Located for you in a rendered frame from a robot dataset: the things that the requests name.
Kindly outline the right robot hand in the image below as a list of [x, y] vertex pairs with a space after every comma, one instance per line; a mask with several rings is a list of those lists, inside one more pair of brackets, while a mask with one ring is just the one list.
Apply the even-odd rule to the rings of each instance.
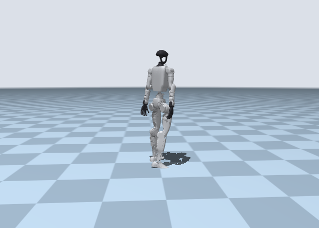
[[169, 102], [169, 107], [170, 107], [169, 114], [168, 114], [168, 116], [166, 116], [167, 119], [170, 119], [172, 117], [172, 115], [173, 115], [173, 107], [174, 106], [172, 106], [172, 102]]

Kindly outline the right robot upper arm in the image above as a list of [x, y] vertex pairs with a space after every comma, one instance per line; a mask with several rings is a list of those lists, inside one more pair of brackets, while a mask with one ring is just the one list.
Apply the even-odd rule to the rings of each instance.
[[168, 77], [168, 89], [171, 90], [171, 86], [173, 85], [173, 81], [174, 81], [174, 69], [170, 67], [166, 67], [165, 71]]

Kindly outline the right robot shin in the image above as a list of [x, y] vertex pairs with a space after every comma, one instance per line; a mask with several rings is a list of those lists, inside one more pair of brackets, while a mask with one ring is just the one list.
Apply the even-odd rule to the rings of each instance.
[[[164, 152], [164, 148], [165, 148], [165, 142], [166, 139], [164, 139], [164, 133], [163, 132], [159, 132], [158, 133], [158, 139], [157, 139], [157, 162], [159, 162], [159, 160], [161, 161], [162, 158], [162, 153]], [[160, 164], [160, 162], [159, 162]]]

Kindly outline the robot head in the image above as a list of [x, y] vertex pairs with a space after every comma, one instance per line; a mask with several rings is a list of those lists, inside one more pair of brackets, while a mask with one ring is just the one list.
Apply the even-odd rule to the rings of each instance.
[[[167, 56], [168, 56], [168, 53], [164, 50], [159, 50], [157, 53], [156, 53], [156, 56], [159, 56], [160, 57], [160, 62], [158, 63], [157, 66], [163, 66], [163, 64], [166, 63], [167, 61]], [[163, 62], [162, 61], [162, 58], [165, 57], [165, 61]]]

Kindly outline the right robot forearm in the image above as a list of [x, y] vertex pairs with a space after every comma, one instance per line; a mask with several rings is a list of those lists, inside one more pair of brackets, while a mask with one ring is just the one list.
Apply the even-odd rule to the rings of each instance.
[[174, 106], [175, 104], [174, 102], [175, 89], [176, 89], [176, 86], [173, 84], [171, 86], [171, 90], [169, 91], [169, 102], [172, 102], [172, 106]]

